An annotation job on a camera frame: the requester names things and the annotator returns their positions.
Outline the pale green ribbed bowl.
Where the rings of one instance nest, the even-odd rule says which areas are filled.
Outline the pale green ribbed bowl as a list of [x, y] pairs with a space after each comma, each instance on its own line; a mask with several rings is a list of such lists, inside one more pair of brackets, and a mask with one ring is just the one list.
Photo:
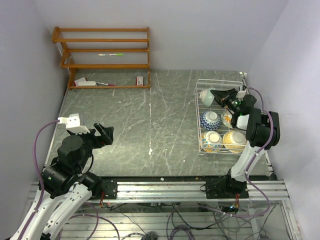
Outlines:
[[214, 95], [211, 93], [211, 90], [215, 90], [215, 88], [214, 87], [206, 88], [202, 90], [199, 94], [199, 99], [201, 100], [202, 104], [207, 108], [209, 108], [212, 105], [215, 99]]

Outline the orange flower bowl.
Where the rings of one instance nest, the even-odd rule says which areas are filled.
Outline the orange flower bowl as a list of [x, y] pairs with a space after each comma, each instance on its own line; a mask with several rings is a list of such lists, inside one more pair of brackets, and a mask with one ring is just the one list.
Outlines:
[[228, 110], [225, 110], [225, 111], [221, 114], [221, 121], [222, 121], [222, 123], [223, 123], [226, 127], [232, 128], [231, 120], [232, 120], [232, 114], [231, 114]]

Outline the red patterned bowl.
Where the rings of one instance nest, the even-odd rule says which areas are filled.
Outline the red patterned bowl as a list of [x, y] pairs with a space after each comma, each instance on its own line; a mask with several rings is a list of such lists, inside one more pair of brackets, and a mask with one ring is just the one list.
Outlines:
[[215, 131], [221, 126], [221, 117], [214, 111], [206, 111], [200, 116], [200, 125], [208, 131]]

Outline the blue yellow patterned bowl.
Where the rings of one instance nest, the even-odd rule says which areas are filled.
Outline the blue yellow patterned bowl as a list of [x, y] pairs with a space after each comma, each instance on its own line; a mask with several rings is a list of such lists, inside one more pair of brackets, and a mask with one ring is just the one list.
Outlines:
[[232, 130], [224, 134], [222, 142], [231, 153], [241, 154], [245, 149], [247, 140], [241, 131]]

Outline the orange blue patterned bowl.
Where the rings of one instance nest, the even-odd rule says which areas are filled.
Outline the orange blue patterned bowl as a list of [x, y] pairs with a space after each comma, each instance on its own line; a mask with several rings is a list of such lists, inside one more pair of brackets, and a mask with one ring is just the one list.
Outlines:
[[218, 153], [222, 148], [222, 137], [216, 131], [204, 132], [200, 137], [200, 148], [208, 153]]

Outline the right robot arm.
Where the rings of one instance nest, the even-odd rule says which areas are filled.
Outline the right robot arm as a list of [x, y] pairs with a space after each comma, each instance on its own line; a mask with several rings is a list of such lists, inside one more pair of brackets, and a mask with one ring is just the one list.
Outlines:
[[246, 94], [239, 99], [239, 91], [212, 89], [210, 93], [221, 106], [231, 111], [231, 126], [245, 131], [246, 145], [236, 164], [224, 176], [220, 186], [221, 194], [231, 198], [247, 187], [250, 172], [260, 157], [280, 140], [279, 114], [256, 108], [257, 99]]

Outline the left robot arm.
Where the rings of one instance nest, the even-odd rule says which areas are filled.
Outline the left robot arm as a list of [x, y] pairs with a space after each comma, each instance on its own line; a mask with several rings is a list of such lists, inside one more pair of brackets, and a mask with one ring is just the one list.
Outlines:
[[67, 220], [87, 200], [105, 194], [103, 179], [84, 171], [93, 150], [113, 144], [114, 127], [95, 123], [89, 129], [66, 124], [68, 136], [51, 165], [38, 172], [39, 185], [31, 208], [11, 237], [13, 240], [53, 240]]

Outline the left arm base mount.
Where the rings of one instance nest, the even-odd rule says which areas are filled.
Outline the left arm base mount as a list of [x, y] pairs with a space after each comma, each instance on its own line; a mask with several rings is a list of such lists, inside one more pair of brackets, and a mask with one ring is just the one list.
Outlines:
[[104, 179], [101, 183], [101, 199], [115, 200], [118, 194], [118, 184], [112, 179]]

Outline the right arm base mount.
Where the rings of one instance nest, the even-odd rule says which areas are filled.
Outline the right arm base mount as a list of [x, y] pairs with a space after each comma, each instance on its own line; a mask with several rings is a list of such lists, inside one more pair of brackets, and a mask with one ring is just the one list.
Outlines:
[[205, 183], [200, 186], [200, 191], [205, 193], [207, 199], [247, 199], [247, 183], [237, 181], [230, 175], [209, 176], [204, 179]]

